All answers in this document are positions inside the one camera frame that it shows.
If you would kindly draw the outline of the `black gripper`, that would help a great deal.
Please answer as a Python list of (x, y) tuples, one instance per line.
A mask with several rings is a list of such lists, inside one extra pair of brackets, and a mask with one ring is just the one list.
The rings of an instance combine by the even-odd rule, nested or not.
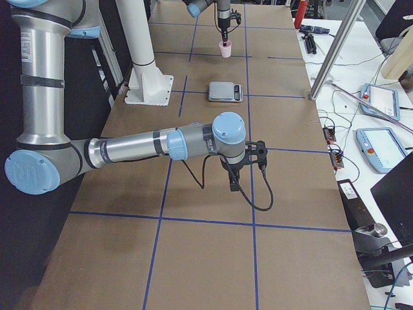
[(228, 42), (228, 28), (230, 27), (230, 18), (218, 18), (217, 26), (220, 32), (222, 32), (223, 45)]
[(228, 172), (230, 190), (232, 192), (240, 191), (239, 171), (247, 165), (247, 162), (245, 160), (241, 160), (238, 163), (231, 164), (228, 162), (228, 158), (221, 158), (221, 165)]

